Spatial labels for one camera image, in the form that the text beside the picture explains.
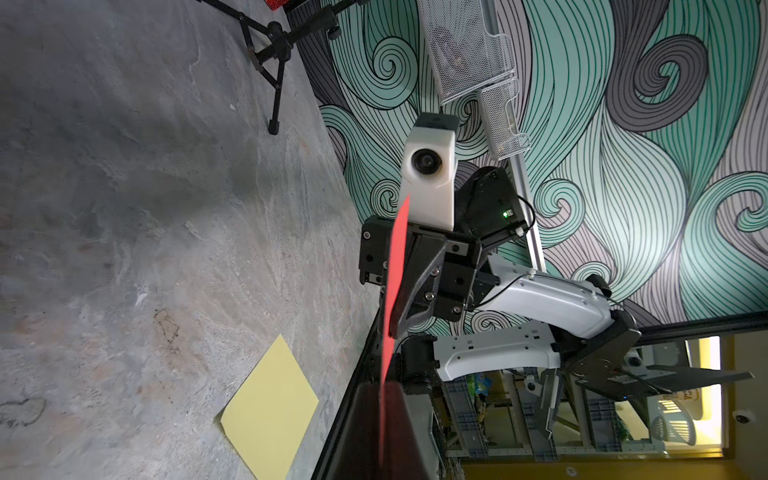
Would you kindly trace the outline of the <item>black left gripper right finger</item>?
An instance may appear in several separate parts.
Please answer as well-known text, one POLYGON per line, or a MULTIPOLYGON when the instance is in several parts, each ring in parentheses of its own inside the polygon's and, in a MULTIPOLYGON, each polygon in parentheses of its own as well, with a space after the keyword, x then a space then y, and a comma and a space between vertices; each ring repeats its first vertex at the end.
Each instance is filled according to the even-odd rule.
POLYGON ((400 383, 380 388, 380 478, 430 479, 400 383))

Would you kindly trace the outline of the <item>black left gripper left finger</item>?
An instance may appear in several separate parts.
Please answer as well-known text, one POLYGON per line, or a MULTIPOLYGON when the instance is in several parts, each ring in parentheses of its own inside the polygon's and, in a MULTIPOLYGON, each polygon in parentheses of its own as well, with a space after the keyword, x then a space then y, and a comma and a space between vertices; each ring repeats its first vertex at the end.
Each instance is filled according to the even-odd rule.
POLYGON ((381 479, 378 384, 365 383, 355 391, 327 479, 381 479))

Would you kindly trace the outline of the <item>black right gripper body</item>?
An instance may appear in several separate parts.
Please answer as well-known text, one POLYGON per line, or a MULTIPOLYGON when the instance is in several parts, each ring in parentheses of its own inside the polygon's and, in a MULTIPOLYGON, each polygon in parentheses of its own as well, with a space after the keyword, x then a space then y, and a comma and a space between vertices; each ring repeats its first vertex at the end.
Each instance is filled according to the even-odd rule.
MULTIPOLYGON (((389 256, 395 221, 371 216, 362 225, 359 279, 383 291, 397 265, 389 256)), ((489 251, 473 237, 410 225, 405 234, 402 275, 395 280, 388 334, 404 337, 416 325, 437 317, 459 322, 500 285, 488 264, 489 251)))

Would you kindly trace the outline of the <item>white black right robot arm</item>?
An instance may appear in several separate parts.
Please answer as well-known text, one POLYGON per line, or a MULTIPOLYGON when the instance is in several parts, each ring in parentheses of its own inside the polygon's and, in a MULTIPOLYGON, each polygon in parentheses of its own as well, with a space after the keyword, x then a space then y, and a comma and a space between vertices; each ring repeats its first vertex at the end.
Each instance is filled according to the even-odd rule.
POLYGON ((380 367, 395 344, 433 317, 460 322, 479 310, 518 315, 523 325, 465 339, 424 338, 426 370, 442 381, 491 370, 541 368, 546 387, 562 379, 615 401, 671 394, 744 379, 744 374, 686 366, 644 366, 631 356, 641 338, 634 318, 610 306, 605 281, 571 281, 493 257, 525 224, 521 200, 501 168, 475 172, 454 195, 452 230, 425 226, 414 203, 396 219, 372 216, 362 227, 363 282, 383 295, 377 317, 380 367))

